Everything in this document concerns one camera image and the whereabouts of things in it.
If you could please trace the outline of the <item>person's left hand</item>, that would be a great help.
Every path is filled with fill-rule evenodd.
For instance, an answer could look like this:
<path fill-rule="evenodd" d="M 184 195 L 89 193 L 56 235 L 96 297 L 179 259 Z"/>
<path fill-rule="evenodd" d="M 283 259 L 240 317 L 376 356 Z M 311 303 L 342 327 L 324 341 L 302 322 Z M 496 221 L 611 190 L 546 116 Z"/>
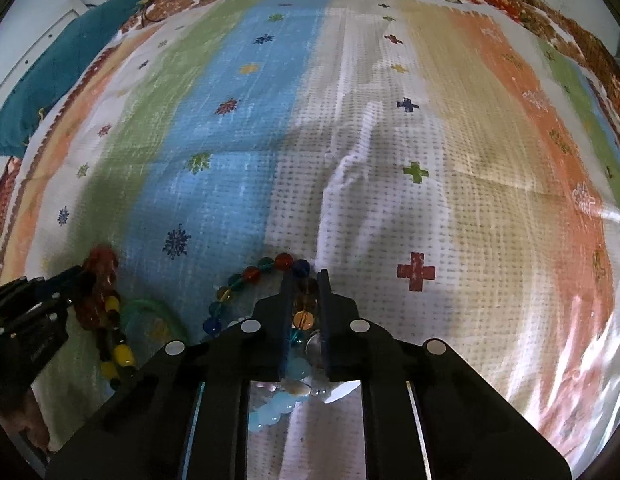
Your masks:
<path fill-rule="evenodd" d="M 26 434 L 28 440 L 40 450 L 48 452 L 50 433 L 34 396 L 26 396 L 24 404 L 11 412 L 0 412 L 0 423 L 8 434 Z"/>

